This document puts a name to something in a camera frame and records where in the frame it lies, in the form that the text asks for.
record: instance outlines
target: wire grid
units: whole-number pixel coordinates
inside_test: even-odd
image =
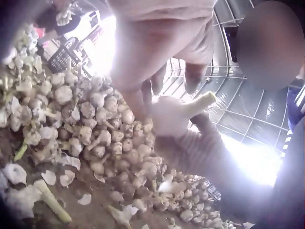
[[[239,114],[239,113],[236,113],[236,112],[234,112],[234,111],[230,111],[230,110],[229,110],[229,108],[230,108],[232,102],[234,101],[234,99],[235,99],[237,93],[240,91],[240,88],[241,88],[242,84],[243,84],[247,79],[245,78],[245,76],[243,76],[242,78],[241,78],[241,77],[235,77],[235,76],[229,76],[230,70],[231,70],[231,69],[235,69],[235,70],[236,70],[236,69],[239,69],[239,66],[238,66],[238,65],[230,65],[230,61],[229,61],[230,52],[229,52],[228,43],[227,43],[227,41],[226,41],[226,35],[225,35],[225,33],[224,33],[224,30],[223,30],[223,26],[224,26],[225,24],[227,24],[227,23],[236,23],[236,22],[240,22],[240,21],[243,19],[243,17],[242,17],[242,18],[239,18],[239,19],[235,18],[234,14],[233,14],[233,10],[232,10],[232,8],[230,7],[230,4],[229,4],[228,0],[219,0],[219,1],[224,1],[224,3],[226,4],[226,6],[227,6],[227,8],[228,8],[228,12],[229,12],[230,16],[232,17],[231,20],[227,20],[227,21],[225,21],[225,22],[220,22],[220,21],[219,21],[219,17],[218,17],[218,15],[217,15],[217,13],[215,12],[215,9],[214,9],[214,16],[215,16],[215,19],[216,19],[216,20],[214,20],[214,27],[218,27],[218,28],[220,29],[220,31],[221,31],[221,37],[222,37],[222,41],[223,41],[224,47],[225,47],[226,65],[214,65],[214,64],[213,64],[213,61],[212,61],[211,65],[209,66],[209,68],[211,68],[210,75],[206,75],[205,77],[211,77],[211,78],[224,78],[224,80],[222,81],[222,83],[219,85],[218,89],[215,91],[216,96],[217,96],[218,92],[220,91],[220,89],[223,87],[224,83],[225,83],[228,79],[230,79],[230,78],[231,78],[231,79],[232,79],[232,78],[237,78],[237,79],[241,79],[241,81],[240,81],[240,84],[239,84],[237,90],[235,91],[235,94],[233,95],[233,97],[231,98],[230,102],[228,103],[228,105],[226,106],[225,109],[222,109],[222,108],[219,108],[219,107],[213,107],[213,109],[219,110],[219,112],[223,112],[222,115],[220,116],[219,120],[218,120],[217,122],[213,122],[213,123],[214,123],[217,127],[220,126],[220,127],[225,128],[225,129],[227,129],[227,130],[229,130],[229,131],[231,131],[231,132],[235,132],[235,133],[241,135],[241,136],[242,136],[242,139],[240,140],[240,142],[242,142],[242,143],[245,141],[245,138],[249,138],[249,139],[254,140],[255,142],[257,142],[258,144],[262,144],[262,145],[268,146],[268,147],[272,148],[273,150],[277,151],[278,153],[280,153],[281,150],[280,150],[280,149],[277,149],[276,146],[277,146],[277,144],[279,143],[281,133],[283,132],[284,134],[286,134],[287,131],[288,131],[288,129],[286,129],[286,128],[283,127],[284,122],[285,122],[286,112],[287,112],[287,105],[286,105],[286,107],[285,107],[285,112],[284,112],[284,115],[283,115],[283,118],[282,118],[281,125],[275,125],[275,124],[273,124],[273,123],[269,123],[269,122],[267,122],[267,121],[264,121],[264,120],[261,120],[261,119],[256,118],[256,115],[257,115],[257,112],[258,112],[258,110],[259,110],[259,108],[260,108],[260,105],[261,105],[261,102],[262,102],[262,99],[263,99],[265,90],[262,91],[262,94],[261,94],[261,96],[260,96],[260,100],[259,100],[259,102],[258,102],[257,108],[256,108],[256,110],[255,110],[253,116],[251,116],[251,115],[245,115],[245,114]],[[250,2],[251,6],[252,6],[252,8],[253,8],[253,7],[254,7],[253,2],[252,2],[251,0],[249,0],[249,2]],[[161,92],[163,95],[172,95],[172,96],[173,96],[173,94],[176,93],[177,90],[178,90],[180,87],[183,87],[183,80],[179,80],[180,82],[177,82],[177,80],[178,80],[179,78],[183,78],[183,77],[184,77],[184,68],[181,67],[181,66],[182,66],[181,60],[177,60],[177,59],[174,59],[174,58],[172,58],[172,59],[169,60],[169,62],[168,62],[168,67],[169,67],[169,69],[167,70],[167,75],[168,75],[168,74],[169,74],[169,75],[168,75],[167,78],[165,78],[165,80],[164,80],[164,82],[163,82],[164,88],[163,88],[163,91]],[[215,73],[214,73],[214,72],[215,72],[215,69],[216,69],[216,68],[217,68],[217,69],[220,69],[221,67],[226,67],[226,68],[227,68],[227,70],[226,70],[226,75],[224,75],[224,76],[221,76],[221,75],[214,75],[214,74],[215,74]],[[200,88],[199,88],[198,91],[195,93],[195,95],[192,96],[193,99],[196,98],[196,97],[198,97],[200,94],[204,93],[204,86],[206,85],[206,83],[207,83],[207,82],[204,82],[204,83],[200,86]],[[187,93],[184,91],[184,92],[182,93],[182,95],[179,96],[179,98],[182,99],[186,94],[187,94]],[[222,125],[222,124],[220,123],[221,120],[223,120],[223,117],[225,116],[225,114],[227,114],[227,113],[231,113],[231,114],[234,114],[234,115],[239,115],[239,116],[247,117],[247,118],[249,118],[249,119],[251,120],[251,121],[250,121],[250,125],[249,125],[248,128],[246,129],[245,133],[241,133],[241,132],[239,132],[239,131],[237,131],[237,130],[231,129],[231,128],[229,128],[229,127],[227,127],[227,126],[224,126],[224,125]],[[277,139],[276,139],[276,142],[275,142],[274,145],[264,143],[264,142],[262,142],[262,141],[260,141],[260,140],[258,140],[258,139],[255,139],[255,138],[249,136],[249,130],[250,130],[250,128],[251,128],[253,125],[255,125],[255,124],[257,125],[257,122],[264,123],[264,124],[267,124],[267,125],[269,125],[269,126],[273,126],[273,127],[275,127],[277,130],[279,130],[278,135],[277,135]]]

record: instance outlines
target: blue clothing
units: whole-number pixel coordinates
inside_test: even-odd
[[[301,101],[300,105],[298,106],[296,103],[297,101],[295,101],[298,94],[300,94],[300,97],[297,98],[298,101],[304,101],[304,96],[302,96],[304,90],[305,87],[303,87],[302,89],[293,88],[289,89],[287,94],[288,126],[292,132],[294,131],[295,126],[304,117],[304,113],[301,112],[304,102]]]

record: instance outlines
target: striped sleeve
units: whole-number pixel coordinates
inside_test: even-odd
[[[304,114],[305,113],[305,84],[302,87],[302,89],[300,90],[300,92],[298,93],[298,95],[296,96],[294,102],[295,102],[296,106],[300,109],[301,113]],[[282,149],[281,158],[284,158],[286,155],[286,151],[287,151],[291,136],[292,136],[292,130],[289,130],[287,132],[285,144]]]

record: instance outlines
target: person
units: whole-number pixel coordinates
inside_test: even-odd
[[[216,1],[136,2],[108,0],[117,19],[110,76],[135,117],[145,120],[151,90],[160,93],[169,58],[185,60],[185,89],[188,93],[195,91],[213,56],[209,29],[213,28],[211,15]],[[304,30],[303,3],[279,2],[295,12]],[[288,102],[291,113],[290,98]],[[255,183],[243,173],[207,112],[190,121],[199,132],[189,129],[180,138],[157,136],[154,150],[170,166],[213,183],[221,193],[222,216],[251,222],[255,224],[253,229],[304,228],[304,114],[294,128],[274,188]]]
[[[42,54],[41,52],[43,52],[42,46],[44,43],[73,31],[79,25],[81,21],[79,15],[72,15],[71,21],[66,25],[57,25],[57,14],[67,9],[69,4],[69,0],[54,0],[53,4],[35,19],[34,26],[45,29],[45,35],[39,38],[37,43],[40,55]]]
[[[148,114],[151,89],[160,93],[171,57],[185,61],[185,89],[195,92],[213,57],[217,0],[107,2],[116,17],[110,75],[136,119]]]

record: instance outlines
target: black crate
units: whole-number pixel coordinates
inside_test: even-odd
[[[48,67],[52,73],[63,72],[67,69],[67,60],[71,57],[72,67],[75,67],[80,63],[80,59],[66,48],[66,46],[61,45],[56,53],[48,60]],[[85,70],[82,69],[82,74],[84,77],[91,78],[92,76]]]

